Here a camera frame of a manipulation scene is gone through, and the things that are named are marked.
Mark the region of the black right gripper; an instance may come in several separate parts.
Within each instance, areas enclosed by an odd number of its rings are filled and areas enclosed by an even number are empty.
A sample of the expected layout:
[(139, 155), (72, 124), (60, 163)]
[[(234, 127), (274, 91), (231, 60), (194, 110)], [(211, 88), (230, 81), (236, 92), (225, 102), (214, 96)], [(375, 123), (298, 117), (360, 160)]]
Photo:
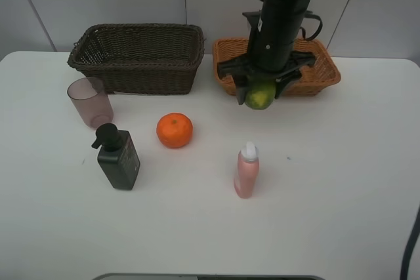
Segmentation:
[(244, 104), (249, 90), (250, 77), (261, 77), (276, 80), (275, 99), (278, 99), (291, 85), (302, 77), (300, 69), (304, 66), (313, 67), (316, 57), (311, 52), (292, 51), (284, 66), (266, 69), (251, 63), (247, 54), (217, 64), (217, 76), (223, 79), (232, 76), (236, 87), (236, 99), (239, 105)]

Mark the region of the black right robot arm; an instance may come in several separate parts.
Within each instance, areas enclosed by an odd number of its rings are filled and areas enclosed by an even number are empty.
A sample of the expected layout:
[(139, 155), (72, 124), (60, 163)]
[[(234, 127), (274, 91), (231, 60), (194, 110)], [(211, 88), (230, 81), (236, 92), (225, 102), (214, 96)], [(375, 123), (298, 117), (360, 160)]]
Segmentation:
[(319, 20), (308, 10), (311, 0), (261, 0), (259, 12), (246, 12), (251, 27), (246, 53), (217, 64), (220, 79), (231, 76), (236, 87), (238, 104), (251, 96), (259, 83), (272, 83), (274, 98), (301, 77), (301, 68), (313, 66), (316, 57), (311, 52), (293, 49), (305, 18)]

